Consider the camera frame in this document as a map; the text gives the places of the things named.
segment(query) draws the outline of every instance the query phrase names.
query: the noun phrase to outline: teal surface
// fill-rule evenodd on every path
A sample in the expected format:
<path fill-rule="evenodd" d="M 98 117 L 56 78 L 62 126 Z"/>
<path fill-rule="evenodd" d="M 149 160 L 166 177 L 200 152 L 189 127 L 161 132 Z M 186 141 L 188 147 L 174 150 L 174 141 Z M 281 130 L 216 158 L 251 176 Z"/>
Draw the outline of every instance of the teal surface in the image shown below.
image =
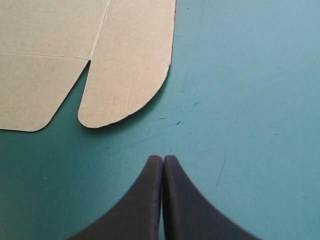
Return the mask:
<path fill-rule="evenodd" d="M 83 127 L 86 68 L 46 128 L 0 131 L 0 239 L 80 231 L 151 154 L 177 155 L 251 233 L 320 239 L 319 12 L 317 0 L 178 0 L 168 78 L 138 113 Z"/>

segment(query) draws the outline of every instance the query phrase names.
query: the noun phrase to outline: brown cardboard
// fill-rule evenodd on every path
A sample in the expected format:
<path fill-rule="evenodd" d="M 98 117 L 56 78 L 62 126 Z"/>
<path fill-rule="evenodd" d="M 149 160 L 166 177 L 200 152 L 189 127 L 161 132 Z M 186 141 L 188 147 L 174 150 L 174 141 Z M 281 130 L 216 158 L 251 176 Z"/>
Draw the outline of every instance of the brown cardboard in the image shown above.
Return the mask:
<path fill-rule="evenodd" d="M 171 63 L 174 0 L 113 0 L 90 66 L 78 118 L 89 128 L 141 109 Z"/>
<path fill-rule="evenodd" d="M 92 59 L 79 109 L 98 128 L 142 108 L 166 78 L 175 0 L 0 0 L 0 128 L 48 124 Z"/>

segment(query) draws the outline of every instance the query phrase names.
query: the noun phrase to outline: scratch mark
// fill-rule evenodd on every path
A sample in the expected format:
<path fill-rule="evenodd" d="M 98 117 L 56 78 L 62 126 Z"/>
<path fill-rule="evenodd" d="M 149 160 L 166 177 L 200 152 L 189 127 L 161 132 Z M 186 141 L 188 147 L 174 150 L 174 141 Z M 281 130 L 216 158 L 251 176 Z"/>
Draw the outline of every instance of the scratch mark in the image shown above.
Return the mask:
<path fill-rule="evenodd" d="M 116 171 L 116 174 L 115 174 L 115 181 L 117 181 L 117 179 L 118 179 L 118 175 L 119 175 L 119 172 L 120 172 L 120 168 L 121 168 L 121 166 L 118 168 L 118 170 Z"/>
<path fill-rule="evenodd" d="M 93 209 L 91 209 L 91 210 L 92 210 L 92 214 L 93 214 L 95 220 L 98 220 L 98 218 L 97 218 L 97 216 L 96 216 L 96 214 L 95 214 L 95 211 L 94 211 Z"/>
<path fill-rule="evenodd" d="M 215 184 L 214 192 L 217 191 L 217 188 L 219 186 L 222 173 L 224 172 L 224 169 L 225 169 L 226 161 L 227 161 L 227 153 L 226 153 L 226 151 L 224 151 L 223 164 L 221 166 L 221 169 L 220 169 L 220 172 L 219 172 L 219 175 L 218 175 L 218 179 L 217 179 L 216 184 Z"/>
<path fill-rule="evenodd" d="M 77 178 L 78 178 L 79 167 L 80 167 L 81 162 L 82 162 L 82 160 L 84 158 L 84 154 L 85 154 L 85 150 L 86 150 L 86 147 L 87 147 L 87 143 L 88 143 L 88 138 L 86 138 L 86 140 L 85 140 L 85 143 L 84 143 L 83 149 L 82 149 L 82 154 L 81 154 L 79 163 L 78 163 L 78 165 L 76 167 L 76 175 L 75 175 L 75 177 L 73 179 L 73 183 L 71 185 L 72 186 L 71 187 L 71 192 L 69 194 L 69 199 L 68 199 L 68 202 L 66 204 L 65 211 L 64 211 L 64 216 L 63 216 L 61 231 L 60 231 L 60 234 L 59 234 L 59 239 L 62 239 L 62 234 L 63 234 L 63 232 L 65 230 L 65 225 L 66 225 L 67 215 L 68 215 L 68 212 L 69 212 L 70 202 L 71 202 L 71 199 L 72 199 L 73 194 L 74 194 L 74 185 L 75 185 L 75 183 L 77 181 Z"/>

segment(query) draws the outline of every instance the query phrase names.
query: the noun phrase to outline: cardboard edge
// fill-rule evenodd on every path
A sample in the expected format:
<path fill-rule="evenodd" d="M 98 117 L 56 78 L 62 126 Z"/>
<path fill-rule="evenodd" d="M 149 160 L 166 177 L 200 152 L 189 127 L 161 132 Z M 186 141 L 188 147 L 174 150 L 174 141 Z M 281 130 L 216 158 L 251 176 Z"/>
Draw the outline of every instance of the cardboard edge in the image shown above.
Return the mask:
<path fill-rule="evenodd" d="M 50 117 L 50 119 L 44 124 L 44 125 L 41 125 L 39 128 L 36 128 L 35 130 L 22 130 L 24 132 L 29 132 L 29 133 L 32 133 L 32 132 L 37 132 L 37 131 L 40 131 L 41 129 L 44 129 L 50 122 L 51 120 L 54 118 L 54 116 L 56 115 L 57 111 L 59 110 L 59 108 L 61 107 L 61 105 L 65 102 L 66 98 L 69 96 L 71 90 L 74 88 L 75 84 L 78 82 L 79 80 L 79 77 L 80 75 L 82 74 L 82 72 L 84 71 L 84 69 L 86 68 L 86 66 L 88 65 L 90 61 L 87 60 L 86 61 L 86 64 L 84 65 L 84 67 L 82 68 L 79 76 L 77 77 L 77 79 L 74 81 L 74 83 L 72 84 L 72 86 L 70 87 L 70 89 L 68 90 L 67 94 L 65 95 L 65 97 L 63 98 L 62 102 L 60 103 L 60 105 L 57 107 L 57 109 L 54 111 L 53 115 Z"/>
<path fill-rule="evenodd" d="M 84 69 L 86 68 L 86 66 L 88 65 L 88 63 L 90 62 L 90 60 L 85 60 L 85 59 L 80 59 L 81 61 L 84 61 L 83 63 L 83 68 L 82 70 L 79 72 L 79 75 L 77 75 L 76 80 L 73 82 L 73 84 L 70 86 L 70 88 L 68 89 L 66 95 L 64 96 L 64 98 L 62 99 L 61 103 L 57 106 L 56 110 L 53 112 L 53 114 L 51 116 L 48 117 L 48 119 L 46 119 L 46 121 L 42 124 L 39 124 L 39 126 L 36 127 L 31 127 L 31 128 L 0 128 L 0 130 L 5 130 L 5 131 L 19 131 L 19 132 L 27 132 L 27 133 L 33 133 L 33 132 L 37 132 L 42 130 L 43 128 L 45 128 L 53 119 L 53 117 L 55 116 L 55 114 L 57 113 L 57 111 L 59 110 L 59 108 L 61 107 L 61 105 L 63 104 L 63 102 L 66 100 L 66 98 L 68 97 L 68 95 L 70 94 L 72 88 L 75 86 L 75 84 L 77 83 L 77 81 L 79 80 L 80 75 L 82 74 L 82 72 L 84 71 Z"/>
<path fill-rule="evenodd" d="M 160 88 L 164 85 L 164 82 L 166 81 L 167 77 L 168 77 L 168 73 L 169 73 L 169 69 L 170 69 L 170 66 L 171 66 L 171 61 L 167 67 L 167 71 L 166 71 L 166 74 L 165 74 L 165 77 L 164 77 L 164 80 L 162 81 L 161 85 L 156 89 L 156 91 L 153 93 L 152 97 L 147 101 L 145 102 L 144 105 L 140 106 L 139 108 L 137 108 L 136 110 L 133 110 L 130 114 L 128 114 L 127 116 L 125 117 L 122 117 L 116 121 L 111 121 L 109 122 L 108 124 L 103 124 L 103 125 L 89 125 L 89 124 L 85 124 L 82 120 L 81 120 L 81 117 L 79 116 L 79 111 L 78 111 L 78 120 L 79 122 L 86 128 L 89 128 L 89 129 L 99 129 L 99 128 L 103 128 L 103 127 L 106 127 L 106 126 L 109 126 L 111 124 L 115 124 L 115 123 L 118 123 L 120 122 L 121 120 L 124 120 L 124 119 L 127 119 L 128 117 L 130 117 L 131 115 L 137 113 L 138 111 L 140 111 L 142 108 L 144 108 L 153 98 L 154 96 L 157 94 L 157 92 L 160 90 Z"/>
<path fill-rule="evenodd" d="M 166 68 L 166 73 L 165 73 L 165 76 L 163 78 L 163 81 L 162 83 L 159 85 L 159 87 L 157 87 L 156 91 L 153 93 L 152 97 L 147 100 L 143 105 L 141 105 L 139 108 L 131 111 L 131 113 L 129 113 L 128 115 L 126 115 L 125 117 L 122 117 L 122 118 L 119 118 L 118 120 L 115 120 L 115 121 L 110 121 L 109 123 L 107 124 L 100 124 L 100 125 L 89 125 L 89 124 L 86 124 L 82 119 L 81 119 L 81 116 L 79 115 L 80 113 L 80 107 L 79 107 L 79 110 L 78 110 L 78 113 L 77 113 L 77 117 L 78 117 L 78 120 L 79 122 L 86 128 L 90 128 L 90 129 L 99 129 L 99 128 L 103 128 L 103 127 L 106 127 L 106 126 L 109 126 L 111 124 L 115 124 L 115 123 L 118 123 L 120 122 L 121 120 L 124 120 L 124 119 L 127 119 L 129 116 L 137 113 L 138 111 L 140 111 L 142 108 L 144 108 L 153 98 L 154 96 L 158 93 L 158 91 L 160 90 L 160 88 L 164 85 L 164 82 L 167 80 L 168 78 L 168 74 L 169 74 L 169 69 L 172 65 L 172 57 L 173 57 L 173 47 L 174 47 L 174 38 L 175 38 L 175 26 L 176 26 L 176 13 L 177 13 L 177 0 L 174 0 L 174 9 L 173 9 L 173 30 L 172 30 L 172 38 L 171 38 L 171 52 L 170 52 L 170 58 L 169 58 L 169 62 L 168 62 L 168 66 Z"/>

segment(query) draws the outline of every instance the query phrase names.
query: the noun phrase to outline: black plastic part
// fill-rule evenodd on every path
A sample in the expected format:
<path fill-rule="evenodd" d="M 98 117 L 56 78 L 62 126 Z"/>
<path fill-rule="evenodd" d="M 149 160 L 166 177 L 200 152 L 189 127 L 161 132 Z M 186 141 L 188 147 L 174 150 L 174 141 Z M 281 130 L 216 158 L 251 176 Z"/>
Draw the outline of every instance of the black plastic part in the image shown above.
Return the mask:
<path fill-rule="evenodd" d="M 70 240 L 158 240 L 163 161 L 150 156 L 123 198 Z"/>
<path fill-rule="evenodd" d="M 166 156 L 162 179 L 166 240 L 257 240 L 211 205 L 192 184 L 178 159 Z"/>

